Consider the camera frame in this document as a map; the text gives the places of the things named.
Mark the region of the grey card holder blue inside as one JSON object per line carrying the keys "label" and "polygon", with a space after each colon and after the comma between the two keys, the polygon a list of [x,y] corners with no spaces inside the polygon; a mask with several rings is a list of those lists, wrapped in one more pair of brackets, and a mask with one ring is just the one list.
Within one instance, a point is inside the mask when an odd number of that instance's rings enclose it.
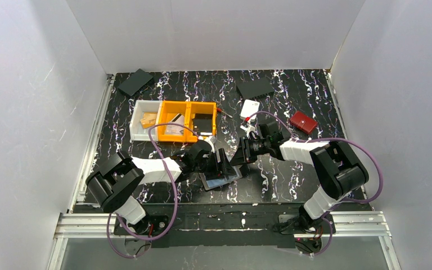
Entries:
{"label": "grey card holder blue inside", "polygon": [[205,191],[212,190],[214,188],[228,185],[235,180],[242,178],[242,174],[239,167],[233,166],[232,169],[235,171],[234,175],[219,176],[216,179],[209,179],[204,173],[199,173],[198,176],[202,181]]}

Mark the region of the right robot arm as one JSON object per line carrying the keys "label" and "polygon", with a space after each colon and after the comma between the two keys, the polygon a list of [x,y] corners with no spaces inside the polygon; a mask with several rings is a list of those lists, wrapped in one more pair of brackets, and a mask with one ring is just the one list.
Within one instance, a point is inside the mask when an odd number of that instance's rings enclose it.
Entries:
{"label": "right robot arm", "polygon": [[299,209],[299,223],[311,223],[324,214],[348,193],[364,185],[368,172],[351,146],[343,141],[296,142],[285,135],[273,121],[259,124],[240,138],[238,148],[230,160],[232,166],[251,164],[258,156],[268,154],[281,161],[297,161],[314,167],[319,188]]}

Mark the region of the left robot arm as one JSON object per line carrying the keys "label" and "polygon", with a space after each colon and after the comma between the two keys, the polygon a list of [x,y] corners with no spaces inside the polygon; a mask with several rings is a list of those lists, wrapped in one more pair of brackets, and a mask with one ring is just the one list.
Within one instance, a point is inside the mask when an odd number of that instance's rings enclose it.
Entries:
{"label": "left robot arm", "polygon": [[89,175],[85,183],[103,212],[116,213],[136,225],[147,215],[133,196],[139,185],[182,182],[194,174],[207,191],[242,177],[239,168],[230,165],[224,149],[216,150],[212,141],[205,139],[163,160],[141,159],[119,151]]}

